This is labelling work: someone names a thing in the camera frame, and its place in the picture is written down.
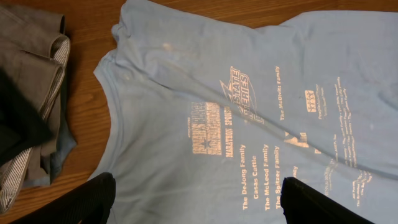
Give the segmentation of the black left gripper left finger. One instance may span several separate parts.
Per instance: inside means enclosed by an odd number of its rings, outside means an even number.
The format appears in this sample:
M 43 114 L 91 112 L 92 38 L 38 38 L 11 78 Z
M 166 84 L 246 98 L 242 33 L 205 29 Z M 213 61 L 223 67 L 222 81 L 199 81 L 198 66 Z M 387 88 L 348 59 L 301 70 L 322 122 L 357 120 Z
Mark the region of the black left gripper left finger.
M 116 196 L 116 181 L 103 172 L 12 224 L 105 224 Z

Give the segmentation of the light blue printed t-shirt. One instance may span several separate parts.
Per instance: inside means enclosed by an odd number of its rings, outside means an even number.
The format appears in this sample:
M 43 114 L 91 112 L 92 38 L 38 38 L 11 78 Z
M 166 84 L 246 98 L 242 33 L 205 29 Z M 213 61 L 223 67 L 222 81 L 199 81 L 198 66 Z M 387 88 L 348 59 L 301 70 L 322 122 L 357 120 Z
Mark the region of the light blue printed t-shirt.
M 397 14 L 312 11 L 252 29 L 127 1 L 95 69 L 109 223 L 284 223 L 296 177 L 397 222 Z

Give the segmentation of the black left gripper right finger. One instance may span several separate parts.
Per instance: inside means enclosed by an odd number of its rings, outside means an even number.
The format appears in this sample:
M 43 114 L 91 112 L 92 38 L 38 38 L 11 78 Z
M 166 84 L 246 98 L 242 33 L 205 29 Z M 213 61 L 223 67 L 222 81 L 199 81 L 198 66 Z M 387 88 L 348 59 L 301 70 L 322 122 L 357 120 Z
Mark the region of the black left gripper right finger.
M 371 224 L 295 177 L 284 179 L 280 202 L 287 224 Z

